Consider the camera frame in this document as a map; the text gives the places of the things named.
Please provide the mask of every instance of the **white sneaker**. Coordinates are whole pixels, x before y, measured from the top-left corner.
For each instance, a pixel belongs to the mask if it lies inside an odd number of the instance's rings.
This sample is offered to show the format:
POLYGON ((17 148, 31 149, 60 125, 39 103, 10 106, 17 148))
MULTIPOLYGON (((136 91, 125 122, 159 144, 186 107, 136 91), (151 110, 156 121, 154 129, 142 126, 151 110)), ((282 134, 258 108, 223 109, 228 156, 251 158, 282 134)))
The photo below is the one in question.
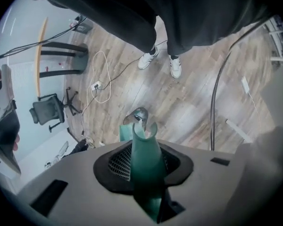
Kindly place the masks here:
POLYGON ((177 59, 171 59, 171 56, 169 55, 169 58, 171 75, 173 78, 178 79, 181 75, 181 65, 179 57, 177 59))
POLYGON ((147 68, 149 66, 150 62, 152 61, 152 59, 154 59, 158 55, 158 52, 159 51, 158 51, 157 47, 155 46, 155 54, 154 55, 151 55, 149 53, 144 54, 138 62, 138 68, 141 69, 141 70, 147 68))

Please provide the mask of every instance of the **wooden floor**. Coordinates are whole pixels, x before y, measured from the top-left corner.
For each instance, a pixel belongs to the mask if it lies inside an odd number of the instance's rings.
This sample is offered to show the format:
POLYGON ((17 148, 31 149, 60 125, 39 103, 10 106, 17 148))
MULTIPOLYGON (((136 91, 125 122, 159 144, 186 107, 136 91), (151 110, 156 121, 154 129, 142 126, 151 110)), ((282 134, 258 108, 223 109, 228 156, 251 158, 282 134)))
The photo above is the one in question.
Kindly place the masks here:
MULTIPOLYGON (((84 113, 85 135, 95 141, 110 144, 118 141, 118 127, 126 115, 137 107, 149 111, 148 125, 158 124, 158 139, 185 146, 208 149, 210 131, 210 102, 216 76, 230 45, 248 28, 222 39, 209 47, 194 47, 180 55, 182 75, 174 79, 169 71, 166 42, 159 45, 158 57, 145 70, 137 68, 137 62, 128 66, 125 72, 112 82, 111 98, 103 104, 93 101, 84 113)), ((157 42, 167 39, 164 24, 158 19, 156 24, 157 42)), ((74 38, 80 44, 82 36, 74 38)), ((111 78, 116 77, 131 61, 138 59, 142 52, 107 33, 98 25, 85 37, 89 47, 89 66, 82 75, 68 75, 66 86, 78 90, 75 105, 83 109, 86 91, 92 78, 92 58, 102 50, 108 60, 111 78)), ((243 139, 226 124, 233 121, 251 138, 274 127, 269 111, 260 96, 260 90, 273 76, 269 60, 273 43, 264 28, 235 48, 226 64, 219 81, 216 97, 216 150, 235 152, 243 139), (246 76, 250 93, 259 111, 261 128, 251 98, 246 95, 241 79, 246 76)), ((93 82, 100 80, 108 84, 104 56, 100 53, 94 59, 93 82)), ((109 87, 100 91, 97 99, 109 97, 109 87)), ((81 139, 81 115, 72 116, 68 109, 67 119, 70 130, 81 139)))

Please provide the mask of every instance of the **person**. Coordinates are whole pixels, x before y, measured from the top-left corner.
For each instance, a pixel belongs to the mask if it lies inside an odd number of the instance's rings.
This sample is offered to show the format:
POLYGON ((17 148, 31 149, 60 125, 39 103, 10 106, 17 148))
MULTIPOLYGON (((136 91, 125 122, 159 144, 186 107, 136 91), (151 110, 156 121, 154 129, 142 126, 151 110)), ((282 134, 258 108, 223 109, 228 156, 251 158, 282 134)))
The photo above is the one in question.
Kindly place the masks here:
POLYGON ((267 20, 271 12, 260 0, 47 0, 91 19, 107 32, 145 54, 138 67, 146 69, 158 55, 154 45, 156 16, 166 28, 170 72, 179 78, 179 55, 194 46, 212 45, 241 28, 267 20))

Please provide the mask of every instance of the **white cable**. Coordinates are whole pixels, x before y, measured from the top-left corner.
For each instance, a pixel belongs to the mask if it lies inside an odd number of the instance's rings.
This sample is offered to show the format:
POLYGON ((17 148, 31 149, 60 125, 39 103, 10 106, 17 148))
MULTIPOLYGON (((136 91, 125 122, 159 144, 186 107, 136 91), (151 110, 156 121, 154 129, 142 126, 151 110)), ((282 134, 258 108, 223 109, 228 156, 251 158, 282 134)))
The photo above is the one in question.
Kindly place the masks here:
POLYGON ((262 134, 262 127, 261 127, 261 120, 260 120, 260 116, 259 116, 259 112, 257 110, 257 107, 256 107, 256 104, 255 104, 255 101, 253 99, 253 97, 251 96, 250 92, 249 92, 249 95, 250 95, 250 98, 254 104, 254 107, 255 107, 255 110, 256 110, 256 113, 257 113, 257 116, 258 116, 258 120, 259 120, 259 129, 260 129, 260 133, 262 134))
POLYGON ((95 72, 94 72, 94 58, 95 58, 95 56, 98 54, 98 53, 100 53, 100 52, 102 52, 103 53, 103 55, 104 55, 104 57, 105 57, 105 61, 106 61, 106 67, 107 67, 107 73, 108 73, 108 78, 109 78, 109 87, 110 87, 110 90, 109 90, 109 98, 107 99, 107 100, 105 100, 105 101, 102 101, 102 102, 100 102, 100 101, 98 101, 95 97, 94 97, 94 95, 93 95, 93 92, 91 91, 91 94, 92 94, 92 97, 98 102, 98 103, 100 103, 100 104, 103 104, 103 103, 105 103, 105 102, 107 102, 107 101, 109 101, 110 100, 110 97, 111 97, 111 78, 110 78, 110 74, 109 74, 109 68, 108 68, 108 62, 107 62, 107 58, 106 58, 106 55, 105 55, 105 53, 103 52, 103 51, 99 51, 99 52, 97 52, 94 56, 93 56, 93 59, 92 59, 92 70, 93 70, 93 75, 92 75, 92 78, 91 78, 91 80, 90 80, 90 84, 89 84, 89 87, 91 86, 91 84, 92 84, 92 80, 93 80, 93 77, 94 77, 94 74, 95 74, 95 72))

